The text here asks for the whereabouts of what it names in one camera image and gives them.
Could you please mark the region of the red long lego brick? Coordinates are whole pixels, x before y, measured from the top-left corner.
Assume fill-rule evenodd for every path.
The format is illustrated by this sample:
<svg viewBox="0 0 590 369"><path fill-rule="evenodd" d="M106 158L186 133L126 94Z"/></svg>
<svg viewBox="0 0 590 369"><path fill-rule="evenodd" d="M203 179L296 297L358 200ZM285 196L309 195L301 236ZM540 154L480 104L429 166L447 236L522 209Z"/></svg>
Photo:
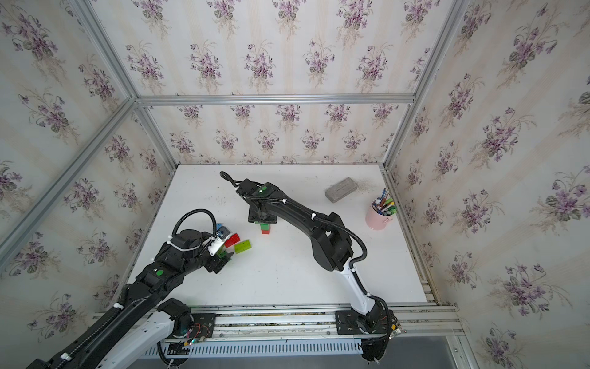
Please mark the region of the red long lego brick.
<svg viewBox="0 0 590 369"><path fill-rule="evenodd" d="M233 247L234 245L238 244L241 242L241 238L238 235L238 233L234 233L233 235L231 235L224 243L224 247L226 248L230 248Z"/></svg>

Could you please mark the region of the lime long lego brick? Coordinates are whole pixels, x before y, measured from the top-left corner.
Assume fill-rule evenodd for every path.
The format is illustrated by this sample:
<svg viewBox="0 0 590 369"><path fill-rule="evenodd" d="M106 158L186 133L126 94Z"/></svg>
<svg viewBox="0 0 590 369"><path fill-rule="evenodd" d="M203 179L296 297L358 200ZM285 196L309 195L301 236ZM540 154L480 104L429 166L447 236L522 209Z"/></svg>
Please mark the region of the lime long lego brick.
<svg viewBox="0 0 590 369"><path fill-rule="evenodd" d="M252 245L249 240L241 241L241 242L234 245L234 252L236 254L243 253L243 252L248 251L250 249L252 249Z"/></svg>

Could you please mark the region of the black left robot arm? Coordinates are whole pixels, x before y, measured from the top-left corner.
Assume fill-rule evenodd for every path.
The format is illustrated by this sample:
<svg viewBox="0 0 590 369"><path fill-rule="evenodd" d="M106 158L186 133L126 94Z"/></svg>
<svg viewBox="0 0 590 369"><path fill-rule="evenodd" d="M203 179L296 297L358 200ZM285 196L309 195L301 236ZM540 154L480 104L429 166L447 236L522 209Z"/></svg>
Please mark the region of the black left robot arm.
<svg viewBox="0 0 590 369"><path fill-rule="evenodd" d="M95 324L48 361L36 359L29 367L125 368L165 338L186 337L194 324L191 309L169 295L198 269L220 272L231 258L221 254L229 238L225 227L175 231Z"/></svg>

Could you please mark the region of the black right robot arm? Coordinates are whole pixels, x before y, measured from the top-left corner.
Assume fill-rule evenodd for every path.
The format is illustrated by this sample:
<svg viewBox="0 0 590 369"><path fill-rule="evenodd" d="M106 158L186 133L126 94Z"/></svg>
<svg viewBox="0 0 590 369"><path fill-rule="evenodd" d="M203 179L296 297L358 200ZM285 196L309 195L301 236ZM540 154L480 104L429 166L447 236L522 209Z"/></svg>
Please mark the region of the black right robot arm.
<svg viewBox="0 0 590 369"><path fill-rule="evenodd" d="M356 264L368 256L367 246L345 227L338 214L315 212L270 182L261 184L249 179L229 182L249 205L250 223L274 224L282 219L307 235L316 263L343 279L350 295L352 319L361 333L373 335L385 330L391 335L397 329L397 320L387 303L368 292L356 270Z"/></svg>

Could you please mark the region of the grey eraser block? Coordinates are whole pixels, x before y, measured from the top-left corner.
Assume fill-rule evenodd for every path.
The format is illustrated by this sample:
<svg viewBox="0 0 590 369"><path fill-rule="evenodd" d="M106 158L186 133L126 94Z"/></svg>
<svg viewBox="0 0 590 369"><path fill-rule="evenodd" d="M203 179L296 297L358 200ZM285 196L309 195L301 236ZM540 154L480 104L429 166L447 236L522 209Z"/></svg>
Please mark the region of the grey eraser block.
<svg viewBox="0 0 590 369"><path fill-rule="evenodd" d="M326 191L325 196L331 203L346 198L348 195L354 193L358 189L358 184L353 178L344 178L336 184L332 184Z"/></svg>

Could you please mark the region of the pink pen cup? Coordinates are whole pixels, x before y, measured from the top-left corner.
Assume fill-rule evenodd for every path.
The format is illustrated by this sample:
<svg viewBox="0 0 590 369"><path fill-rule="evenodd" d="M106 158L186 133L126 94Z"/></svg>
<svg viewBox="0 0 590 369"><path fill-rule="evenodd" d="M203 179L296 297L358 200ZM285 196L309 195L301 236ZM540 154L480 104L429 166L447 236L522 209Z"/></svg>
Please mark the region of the pink pen cup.
<svg viewBox="0 0 590 369"><path fill-rule="evenodd" d="M365 216L365 223L375 231L382 231L394 218L394 215L383 215L379 213L377 207L372 204Z"/></svg>

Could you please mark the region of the colourful pens bundle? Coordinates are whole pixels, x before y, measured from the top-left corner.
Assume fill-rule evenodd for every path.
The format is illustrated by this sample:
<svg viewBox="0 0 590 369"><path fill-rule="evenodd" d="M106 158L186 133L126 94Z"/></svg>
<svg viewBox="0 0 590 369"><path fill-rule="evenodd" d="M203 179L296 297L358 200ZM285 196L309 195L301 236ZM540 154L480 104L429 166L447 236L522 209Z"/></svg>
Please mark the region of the colourful pens bundle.
<svg viewBox="0 0 590 369"><path fill-rule="evenodd" d="M387 217L395 215L397 213L396 202L393 200L387 188L384 188L381 192L381 196L379 196L376 200L373 201L372 209L378 215Z"/></svg>

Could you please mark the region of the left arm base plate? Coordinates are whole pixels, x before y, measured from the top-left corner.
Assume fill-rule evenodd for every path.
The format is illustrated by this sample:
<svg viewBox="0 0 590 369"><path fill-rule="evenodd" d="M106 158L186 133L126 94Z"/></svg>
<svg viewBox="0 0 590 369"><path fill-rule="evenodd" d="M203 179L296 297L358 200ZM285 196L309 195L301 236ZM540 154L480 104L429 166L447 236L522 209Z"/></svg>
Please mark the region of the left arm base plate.
<svg viewBox="0 0 590 369"><path fill-rule="evenodd" d="M187 341L204 341L213 336L216 318L217 315L211 313L184 315L175 321L171 336Z"/></svg>

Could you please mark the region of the aluminium mounting rail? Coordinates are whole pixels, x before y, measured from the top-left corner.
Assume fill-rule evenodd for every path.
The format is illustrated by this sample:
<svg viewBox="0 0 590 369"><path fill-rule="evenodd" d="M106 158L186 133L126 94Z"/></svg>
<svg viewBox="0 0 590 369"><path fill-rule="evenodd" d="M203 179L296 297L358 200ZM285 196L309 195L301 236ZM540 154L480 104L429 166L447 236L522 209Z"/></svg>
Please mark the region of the aluminium mounting rail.
<svg viewBox="0 0 590 369"><path fill-rule="evenodd" d="M342 338L336 314L342 304L194 306L197 315L213 314L209 341L270 341ZM404 337L465 336L453 306L393 305L397 327Z"/></svg>

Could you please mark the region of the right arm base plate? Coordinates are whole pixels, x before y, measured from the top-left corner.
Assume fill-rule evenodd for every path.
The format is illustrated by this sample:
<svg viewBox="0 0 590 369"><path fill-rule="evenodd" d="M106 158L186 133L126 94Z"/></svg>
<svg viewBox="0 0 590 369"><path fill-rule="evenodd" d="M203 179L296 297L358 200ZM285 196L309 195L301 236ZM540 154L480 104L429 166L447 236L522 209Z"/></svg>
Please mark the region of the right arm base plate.
<svg viewBox="0 0 590 369"><path fill-rule="evenodd" d="M373 306L367 314L362 315L355 310L337 311L335 313L336 331L338 335L385 335L388 328L397 329L398 320L391 310L388 312L380 305Z"/></svg>

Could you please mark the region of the aluminium frame profiles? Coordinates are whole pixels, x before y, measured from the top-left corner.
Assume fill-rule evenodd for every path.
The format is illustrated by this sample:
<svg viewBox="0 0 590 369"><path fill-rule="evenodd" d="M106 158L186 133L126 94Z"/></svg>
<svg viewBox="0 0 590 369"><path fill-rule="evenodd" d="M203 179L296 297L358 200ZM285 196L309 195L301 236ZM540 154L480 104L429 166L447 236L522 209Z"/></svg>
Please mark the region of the aluminium frame profiles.
<svg viewBox="0 0 590 369"><path fill-rule="evenodd" d="M164 136L156 121L148 114L149 106L178 106L178 105L279 105L292 103L295 105L320 105L328 103L346 103L352 105L369 103L401 103L410 109L418 106L425 97L428 85L433 82L436 70L439 68L444 54L450 47L451 39L455 35L463 14L469 5L468 1L453 1L450 6L439 35L434 42L430 59L423 69L416 90L411 93L383 93L383 94L276 94L276 95L155 95L141 96L133 86L128 73L124 71L120 58L115 54L112 41L98 19L90 1L73 1L71 3L75 15L83 24L93 45L98 49L100 57L115 75L116 82L123 88L126 100L118 106L115 112L104 122L101 128L92 136L72 162L58 176L31 210L24 216L14 229L7 233L1 243L1 266L5 267L21 250L29 235L37 229L49 212L57 204L58 198L65 192L79 175L89 166L101 146L120 128L121 124L136 114L143 124L148 138L157 152L164 157L164 162L171 171L178 168L171 150L164 142Z"/></svg>

